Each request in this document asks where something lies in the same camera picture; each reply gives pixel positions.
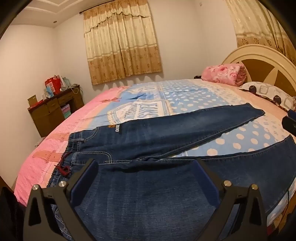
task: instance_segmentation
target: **wall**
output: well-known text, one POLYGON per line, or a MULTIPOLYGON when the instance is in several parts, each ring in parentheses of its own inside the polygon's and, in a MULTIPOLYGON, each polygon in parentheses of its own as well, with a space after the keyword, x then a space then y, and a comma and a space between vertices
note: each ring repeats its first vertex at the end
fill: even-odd
POLYGON ((76 15, 57 26, 57 55, 60 74, 83 88, 89 102, 102 91, 120 85, 149 81, 192 79, 206 67, 202 29, 194 0, 148 0, 163 73, 131 76, 121 81, 92 86, 83 36, 83 15, 76 15))
POLYGON ((195 3, 205 41, 206 65, 221 64, 237 48, 228 6, 225 0, 195 0, 195 3))
POLYGON ((0 40, 0 176, 11 187, 40 135, 27 99, 41 96, 44 81, 56 71, 52 28, 10 26, 0 40))

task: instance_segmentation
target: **headboard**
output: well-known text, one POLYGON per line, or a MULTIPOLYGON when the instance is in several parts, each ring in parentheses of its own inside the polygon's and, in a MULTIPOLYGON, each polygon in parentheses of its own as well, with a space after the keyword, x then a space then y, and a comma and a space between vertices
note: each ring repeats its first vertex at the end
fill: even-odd
POLYGON ((279 51, 268 46, 249 44, 237 48, 223 64, 243 63, 247 82, 264 82, 296 96, 296 67, 279 51))

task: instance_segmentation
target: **curtain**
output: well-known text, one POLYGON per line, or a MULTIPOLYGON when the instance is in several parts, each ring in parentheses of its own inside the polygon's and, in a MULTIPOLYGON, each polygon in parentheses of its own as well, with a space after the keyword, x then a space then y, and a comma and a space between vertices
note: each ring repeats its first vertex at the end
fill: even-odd
POLYGON ((84 36, 93 85, 161 72, 147 0, 115 0, 84 12, 84 36))
POLYGON ((273 14, 257 0, 226 0, 237 46, 261 44, 278 50, 296 65, 296 51, 273 14))

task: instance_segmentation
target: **blue polka dot bed sheet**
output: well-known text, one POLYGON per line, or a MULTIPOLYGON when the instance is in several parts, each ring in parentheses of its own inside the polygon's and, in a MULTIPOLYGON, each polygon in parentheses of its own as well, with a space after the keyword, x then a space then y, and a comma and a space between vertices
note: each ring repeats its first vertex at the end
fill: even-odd
MULTIPOLYGON (((111 102, 103 111, 93 117, 87 129, 119 124, 130 120, 176 115, 200 109, 240 105, 248 102, 255 108, 263 109, 266 114, 244 126, 222 134, 216 140, 180 153, 177 157, 215 156, 250 152, 273 145, 289 135, 282 128, 280 119, 256 104, 262 101, 269 107, 272 105, 272 108, 276 110, 279 107, 248 93, 254 96, 255 102, 253 103, 240 96, 239 93, 242 93, 242 91, 238 90, 238 88, 237 91, 233 91, 233 88, 237 87, 202 80, 170 80, 133 85, 121 93, 118 102, 111 102)), ((289 189, 289 198, 294 195, 295 191, 296 180, 289 189)), ((268 226, 273 224, 276 218, 281 217, 287 203, 288 193, 268 216, 268 226)))

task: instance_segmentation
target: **ceiling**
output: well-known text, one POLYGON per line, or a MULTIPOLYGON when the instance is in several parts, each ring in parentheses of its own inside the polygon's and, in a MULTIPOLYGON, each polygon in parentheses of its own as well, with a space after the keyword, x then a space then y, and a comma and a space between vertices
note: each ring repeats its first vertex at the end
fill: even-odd
POLYGON ((54 28, 79 12, 108 0, 33 0, 12 24, 54 28))

